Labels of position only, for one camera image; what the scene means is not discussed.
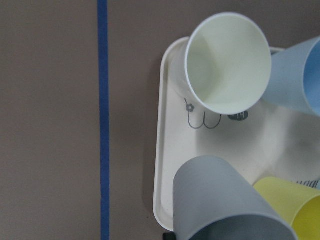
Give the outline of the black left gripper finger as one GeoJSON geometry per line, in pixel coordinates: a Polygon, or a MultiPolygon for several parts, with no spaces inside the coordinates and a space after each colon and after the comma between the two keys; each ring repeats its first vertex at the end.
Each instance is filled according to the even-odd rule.
{"type": "Polygon", "coordinates": [[[163,233],[162,240],[175,240],[175,233],[174,232],[163,233]]]}

